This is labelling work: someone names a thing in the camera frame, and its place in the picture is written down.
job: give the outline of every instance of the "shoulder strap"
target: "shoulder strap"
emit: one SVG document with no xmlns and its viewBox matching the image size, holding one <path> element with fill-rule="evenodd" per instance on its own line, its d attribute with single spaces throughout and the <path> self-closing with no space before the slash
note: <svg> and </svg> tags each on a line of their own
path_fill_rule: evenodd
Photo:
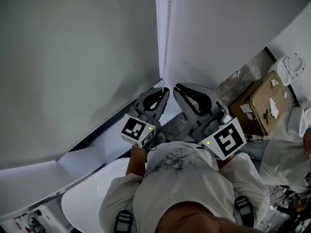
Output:
<svg viewBox="0 0 311 233">
<path fill-rule="evenodd" d="M 137 233 L 132 204 L 133 202 L 128 203 L 125 209 L 118 213 L 113 233 Z"/>
<path fill-rule="evenodd" d="M 120 211 L 117 215 L 114 233 L 131 233 L 133 225 L 132 213 L 128 210 Z"/>
<path fill-rule="evenodd" d="M 237 197 L 234 200 L 234 207 L 241 217 L 242 225 L 253 228 L 255 224 L 254 208 L 247 197 Z"/>
</svg>

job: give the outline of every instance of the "fiducial marker cube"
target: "fiducial marker cube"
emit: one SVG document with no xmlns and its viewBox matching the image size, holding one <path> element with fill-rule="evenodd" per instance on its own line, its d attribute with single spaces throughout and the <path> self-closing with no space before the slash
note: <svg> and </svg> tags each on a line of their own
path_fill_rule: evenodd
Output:
<svg viewBox="0 0 311 233">
<path fill-rule="evenodd" d="M 225 160 L 245 144 L 246 139 L 237 118 L 200 142 L 200 145 L 208 148 L 216 158 L 221 160 Z"/>
<path fill-rule="evenodd" d="M 123 123 L 124 127 L 121 131 L 123 140 L 139 148 L 142 148 L 156 134 L 154 125 L 129 114 L 124 115 Z"/>
</svg>

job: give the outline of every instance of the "black strap buckle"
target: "black strap buckle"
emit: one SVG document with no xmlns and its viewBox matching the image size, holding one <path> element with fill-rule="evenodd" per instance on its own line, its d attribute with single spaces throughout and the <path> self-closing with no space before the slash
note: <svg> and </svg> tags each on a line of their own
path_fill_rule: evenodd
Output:
<svg viewBox="0 0 311 233">
<path fill-rule="evenodd" d="M 239 196 L 235 199 L 234 207 L 240 213 L 243 225 L 253 228 L 255 223 L 254 208 L 247 197 Z"/>
<path fill-rule="evenodd" d="M 133 217 L 128 210 L 120 211 L 115 222 L 114 233 L 131 233 Z"/>
</svg>

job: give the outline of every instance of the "toilet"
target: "toilet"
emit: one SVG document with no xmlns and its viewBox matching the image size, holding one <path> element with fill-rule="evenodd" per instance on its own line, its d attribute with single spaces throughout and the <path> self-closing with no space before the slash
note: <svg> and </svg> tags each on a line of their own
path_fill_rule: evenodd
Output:
<svg viewBox="0 0 311 233">
<path fill-rule="evenodd" d="M 284 86 L 288 86 L 292 80 L 303 73 L 305 61 L 298 53 L 292 53 L 278 59 L 269 69 L 268 73 L 276 70 Z"/>
<path fill-rule="evenodd" d="M 114 178 L 125 176 L 129 158 L 117 159 L 68 190 L 62 197 L 67 220 L 83 233 L 104 233 L 99 224 L 99 210 Z"/>
<path fill-rule="evenodd" d="M 311 101 L 305 101 L 300 107 L 295 107 L 290 115 L 287 130 L 299 137 L 303 137 L 307 128 L 311 126 Z"/>
</svg>

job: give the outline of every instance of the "hand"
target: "hand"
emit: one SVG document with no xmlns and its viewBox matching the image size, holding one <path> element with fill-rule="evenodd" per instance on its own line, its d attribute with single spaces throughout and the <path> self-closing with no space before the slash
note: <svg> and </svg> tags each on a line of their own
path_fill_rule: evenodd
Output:
<svg viewBox="0 0 311 233">
<path fill-rule="evenodd" d="M 228 164 L 235 156 L 236 156 L 236 154 L 232 154 L 231 156 L 229 156 L 228 158 L 226 158 L 223 161 L 222 160 L 216 160 L 219 170 L 222 169 L 226 164 Z"/>
<path fill-rule="evenodd" d="M 311 157 L 311 130 L 307 130 L 305 135 L 303 136 L 303 143 L 305 146 L 306 152 L 310 154 Z"/>
<path fill-rule="evenodd" d="M 143 177 L 146 172 L 145 159 L 146 159 L 145 149 L 141 149 L 133 145 L 130 162 L 128 163 L 127 166 L 126 175 L 134 173 L 136 175 Z"/>
<path fill-rule="evenodd" d="M 308 202 L 301 202 L 300 205 L 296 208 L 297 212 L 301 212 L 307 208 Z"/>
</svg>

